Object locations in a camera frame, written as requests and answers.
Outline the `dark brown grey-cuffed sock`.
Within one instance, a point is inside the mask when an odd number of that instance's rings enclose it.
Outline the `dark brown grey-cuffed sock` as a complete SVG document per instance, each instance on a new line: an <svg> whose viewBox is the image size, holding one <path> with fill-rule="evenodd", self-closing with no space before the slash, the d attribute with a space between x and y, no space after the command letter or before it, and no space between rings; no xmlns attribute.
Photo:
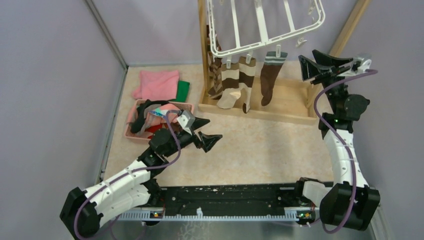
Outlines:
<svg viewBox="0 0 424 240"><path fill-rule="evenodd" d="M269 51L265 56L265 60L260 72L260 85L261 85L261 106L267 106L273 98L273 90L277 76L280 73L282 66L284 65L287 52L280 52L277 56L276 51Z"/></svg>

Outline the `white clip hanger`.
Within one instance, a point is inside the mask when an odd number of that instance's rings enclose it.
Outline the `white clip hanger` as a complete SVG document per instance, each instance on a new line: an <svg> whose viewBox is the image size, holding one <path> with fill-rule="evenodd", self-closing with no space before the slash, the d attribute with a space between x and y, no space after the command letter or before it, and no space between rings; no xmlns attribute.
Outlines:
<svg viewBox="0 0 424 240"><path fill-rule="evenodd" d="M268 28L265 20L265 12L263 8L263 3L261 0L254 1L255 15L258 24L259 38L260 41L254 42L247 45L241 45L240 30L237 19L237 10L236 3L234 0L230 2L232 24L234 29L234 40L235 47L229 50L219 50L217 44L217 35L216 35L216 26L215 26L215 16L214 16L214 4L211 0L206 1L207 6L207 17L209 23L209 39L210 39L210 51L214 57L217 58L227 58L228 61L231 60L232 56L248 53L251 54L254 50L264 48L268 45L277 45L276 52L277 56L281 55L281 46L280 42L296 38L298 36L303 36L306 33L312 32L321 27L321 25L326 20L326 13L324 6L321 0L311 0L309 2L308 14L311 15L312 12L316 12L317 18L314 18L312 24L307 25L302 28L296 28L294 25L294 17L291 12L290 4L287 0L283 1L284 10L288 22L289 31L275 37L269 37Z"/></svg>

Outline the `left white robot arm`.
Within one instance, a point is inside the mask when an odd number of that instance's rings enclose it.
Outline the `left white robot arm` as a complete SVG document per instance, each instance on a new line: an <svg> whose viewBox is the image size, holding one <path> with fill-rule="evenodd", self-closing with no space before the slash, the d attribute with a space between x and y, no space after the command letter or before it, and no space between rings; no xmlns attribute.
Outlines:
<svg viewBox="0 0 424 240"><path fill-rule="evenodd" d="M188 131L161 128L153 133L148 148L119 173L88 188L70 190L59 218L72 237L91 240L100 235L105 223L118 215L138 206L156 206L161 188L155 177L175 163L167 158L176 154L179 159L182 149L191 144L207 153L223 137L195 132L209 122L196 117Z"/></svg>

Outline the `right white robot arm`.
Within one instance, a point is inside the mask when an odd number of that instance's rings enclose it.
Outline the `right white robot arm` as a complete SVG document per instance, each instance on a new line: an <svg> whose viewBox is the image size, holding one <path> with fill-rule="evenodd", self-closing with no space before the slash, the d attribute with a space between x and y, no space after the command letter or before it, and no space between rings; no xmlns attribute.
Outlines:
<svg viewBox="0 0 424 240"><path fill-rule="evenodd" d="M299 206L310 202L319 208L324 231L335 234L342 228L364 231L368 228L381 196L363 176L354 147L354 122L367 110L370 100L349 93L347 83L377 73L371 69L371 56L360 54L340 58L312 51L312 58L298 57L303 81L322 85L318 97L326 96L331 112L317 113L318 128L330 154L333 186L314 179L302 179L293 192Z"/></svg>

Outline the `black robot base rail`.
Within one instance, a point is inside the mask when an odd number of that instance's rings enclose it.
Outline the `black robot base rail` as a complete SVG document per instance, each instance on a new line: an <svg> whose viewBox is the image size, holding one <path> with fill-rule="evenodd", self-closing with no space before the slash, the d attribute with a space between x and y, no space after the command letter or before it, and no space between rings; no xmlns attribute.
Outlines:
<svg viewBox="0 0 424 240"><path fill-rule="evenodd" d="M294 183L168 186L141 207L147 221L273 221L310 225L319 208Z"/></svg>

